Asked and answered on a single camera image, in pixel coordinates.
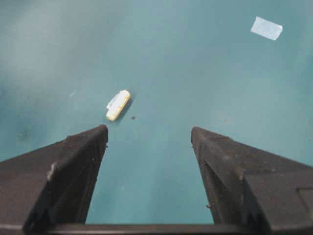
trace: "white tape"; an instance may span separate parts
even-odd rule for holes
[[[107,119],[111,121],[117,119],[130,97],[131,94],[127,90],[122,90],[114,96],[114,98],[107,105]]]
[[[283,27],[281,25],[264,20],[258,16],[255,18],[255,22],[251,28],[252,33],[259,34],[271,40],[276,40],[282,31]]]

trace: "yellow foam block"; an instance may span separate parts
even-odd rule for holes
[[[107,119],[116,120],[130,98],[131,94],[127,90],[120,91],[107,105]]]

